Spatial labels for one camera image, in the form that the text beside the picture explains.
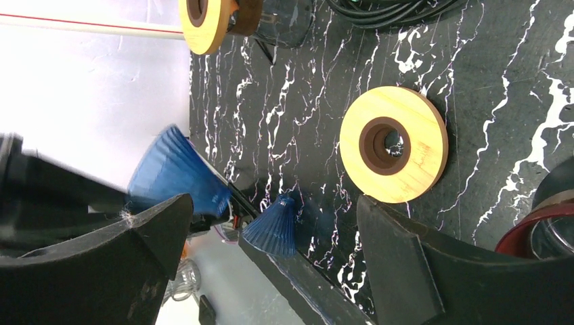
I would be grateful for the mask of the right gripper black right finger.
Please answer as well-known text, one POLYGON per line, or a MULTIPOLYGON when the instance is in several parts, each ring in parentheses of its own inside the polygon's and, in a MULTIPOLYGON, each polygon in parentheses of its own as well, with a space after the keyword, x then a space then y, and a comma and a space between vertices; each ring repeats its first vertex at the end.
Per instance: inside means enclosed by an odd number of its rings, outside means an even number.
POLYGON ((573 258, 489 251, 373 198, 357 224, 379 324, 572 324, 573 258))

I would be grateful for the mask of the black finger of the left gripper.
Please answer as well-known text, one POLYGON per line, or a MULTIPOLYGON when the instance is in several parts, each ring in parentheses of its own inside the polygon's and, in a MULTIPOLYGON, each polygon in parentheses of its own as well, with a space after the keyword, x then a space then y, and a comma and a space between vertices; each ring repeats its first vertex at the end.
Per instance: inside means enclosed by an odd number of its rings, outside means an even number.
POLYGON ((125 193, 1 134, 1 257, 26 258, 120 221, 125 193))

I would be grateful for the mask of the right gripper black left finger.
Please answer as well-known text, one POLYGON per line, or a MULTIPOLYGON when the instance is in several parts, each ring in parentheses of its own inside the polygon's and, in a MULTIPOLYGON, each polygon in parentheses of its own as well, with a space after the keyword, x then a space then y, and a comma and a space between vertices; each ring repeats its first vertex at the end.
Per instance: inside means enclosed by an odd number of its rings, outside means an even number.
POLYGON ((194 206, 174 196, 130 219, 1 259, 2 324, 154 324, 194 206))

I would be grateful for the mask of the blue plastic dripper cone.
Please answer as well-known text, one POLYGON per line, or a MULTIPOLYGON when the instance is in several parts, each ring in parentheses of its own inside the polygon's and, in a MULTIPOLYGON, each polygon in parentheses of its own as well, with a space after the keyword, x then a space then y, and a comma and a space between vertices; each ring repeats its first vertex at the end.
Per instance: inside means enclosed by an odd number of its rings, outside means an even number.
POLYGON ((189 194, 194 214, 222 217, 231 191, 202 160, 177 125, 163 129, 142 156, 127 189, 128 207, 139 213, 189 194))

